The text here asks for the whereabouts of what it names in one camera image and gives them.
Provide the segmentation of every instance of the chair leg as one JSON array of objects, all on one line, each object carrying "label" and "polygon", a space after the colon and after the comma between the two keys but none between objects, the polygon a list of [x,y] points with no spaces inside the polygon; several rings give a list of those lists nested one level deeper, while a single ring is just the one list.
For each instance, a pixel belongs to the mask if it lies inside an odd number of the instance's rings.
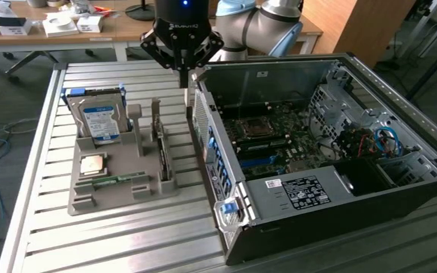
[{"label": "chair leg", "polygon": [[58,60],[53,57],[53,55],[48,51],[41,51],[41,56],[46,56],[46,58],[49,58],[49,60],[54,63],[58,62]]},{"label": "chair leg", "polygon": [[36,57],[40,56],[40,51],[32,51],[24,58],[20,60],[8,71],[5,71],[5,74],[10,76],[16,70],[18,70],[26,63],[34,60]]}]

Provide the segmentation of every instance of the office chair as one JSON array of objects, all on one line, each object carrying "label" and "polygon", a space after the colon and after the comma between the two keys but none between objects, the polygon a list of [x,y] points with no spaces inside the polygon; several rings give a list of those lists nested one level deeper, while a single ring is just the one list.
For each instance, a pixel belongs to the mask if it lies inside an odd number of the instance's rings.
[{"label": "office chair", "polygon": [[[85,54],[90,57],[94,56],[94,53],[92,50],[85,49]],[[4,52],[2,56],[8,59],[8,60],[13,60],[14,59],[14,55],[12,53]],[[28,64],[30,61],[33,61],[38,56],[44,56],[46,58],[49,58],[49,60],[53,63],[57,63],[58,60],[53,57],[53,55],[48,52],[48,51],[32,51],[10,68],[8,71],[5,71],[5,74],[8,76],[8,80],[10,82],[18,82],[20,78],[17,76],[13,76],[12,74],[25,65]]]}]

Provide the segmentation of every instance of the black object on desk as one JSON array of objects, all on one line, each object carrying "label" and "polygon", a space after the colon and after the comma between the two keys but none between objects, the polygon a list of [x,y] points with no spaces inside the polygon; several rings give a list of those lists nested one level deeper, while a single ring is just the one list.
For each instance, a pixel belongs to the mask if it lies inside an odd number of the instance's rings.
[{"label": "black object on desk", "polygon": [[141,0],[141,5],[134,5],[124,11],[126,16],[138,21],[154,20],[154,6],[146,5],[145,0]]}]

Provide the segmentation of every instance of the white box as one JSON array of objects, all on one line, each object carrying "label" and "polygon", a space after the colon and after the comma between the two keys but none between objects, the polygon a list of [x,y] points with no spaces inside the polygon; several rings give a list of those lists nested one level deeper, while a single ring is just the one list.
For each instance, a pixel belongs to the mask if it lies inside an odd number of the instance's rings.
[{"label": "white box", "polygon": [[80,32],[100,32],[102,30],[102,16],[81,17],[77,21]]},{"label": "white box", "polygon": [[78,34],[77,26],[69,18],[52,18],[42,21],[46,37]]},{"label": "white box", "polygon": [[25,18],[0,19],[0,32],[2,36],[28,35],[30,26],[30,20],[26,20]]}]

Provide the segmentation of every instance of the metal slatted worktable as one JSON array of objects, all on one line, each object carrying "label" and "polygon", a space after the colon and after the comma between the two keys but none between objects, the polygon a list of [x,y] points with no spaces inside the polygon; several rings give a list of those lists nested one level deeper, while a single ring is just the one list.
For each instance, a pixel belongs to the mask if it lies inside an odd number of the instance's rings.
[{"label": "metal slatted worktable", "polygon": [[[144,108],[144,127],[150,122],[150,98],[161,99],[181,192],[164,200],[69,216],[76,125],[60,90],[118,83],[126,87],[128,103]],[[401,220],[226,267],[176,78],[153,61],[69,64],[53,71],[0,272],[161,271],[437,271],[437,198]]]}]

